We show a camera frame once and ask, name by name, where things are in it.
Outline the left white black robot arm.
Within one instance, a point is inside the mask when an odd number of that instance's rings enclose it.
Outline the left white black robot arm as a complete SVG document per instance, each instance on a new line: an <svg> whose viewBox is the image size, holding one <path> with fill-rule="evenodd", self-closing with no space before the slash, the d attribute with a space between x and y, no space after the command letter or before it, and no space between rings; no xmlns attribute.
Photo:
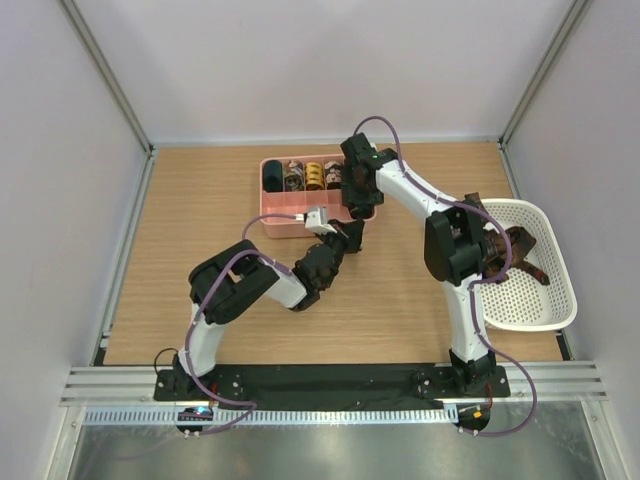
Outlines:
<svg viewBox="0 0 640 480"><path fill-rule="evenodd" d="M361 250L365 222L331 219L317 243L292 268L265 256L244 238L201 263L188 277L192 318L184 346L173 361L174 385L191 400L212 386L217 350L227 325L267 296L292 311L304 311L321 298L347 254Z"/></svg>

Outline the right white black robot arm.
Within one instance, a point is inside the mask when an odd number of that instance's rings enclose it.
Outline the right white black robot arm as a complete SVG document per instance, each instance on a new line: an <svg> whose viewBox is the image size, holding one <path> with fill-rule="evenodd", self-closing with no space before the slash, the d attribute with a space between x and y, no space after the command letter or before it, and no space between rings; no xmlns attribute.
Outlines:
<svg viewBox="0 0 640 480"><path fill-rule="evenodd" d="M343 204L363 216L388 196L424 224L424 262L444 290L452 343L450 382L461 395L481 392L496 371L496 354L481 322L475 287L483 282L487 214L472 201L460 202L433 187L387 148L376 150L357 133L340 144Z"/></svg>

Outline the pink divided organizer box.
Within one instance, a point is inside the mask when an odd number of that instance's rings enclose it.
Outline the pink divided organizer box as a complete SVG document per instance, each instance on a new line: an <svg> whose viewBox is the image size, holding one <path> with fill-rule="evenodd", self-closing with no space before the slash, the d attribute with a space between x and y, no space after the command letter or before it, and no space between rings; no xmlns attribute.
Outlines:
<svg viewBox="0 0 640 480"><path fill-rule="evenodd" d="M305 214L311 207L325 206L328 210L328 217L343 223L351 222L353 218L349 211L342 205L341 190L319 190L301 192L268 193L262 185L262 169L268 160L279 160L282 166L291 160L300 161L303 168L307 162L319 162L323 165L328 161L338 161L343 164L344 157L341 154L330 155L307 155L267 158L263 160L259 167L259 187L260 187L260 215L266 235L270 238L298 238L307 237L311 234L306 230L304 224L296 220L296 217Z"/></svg>

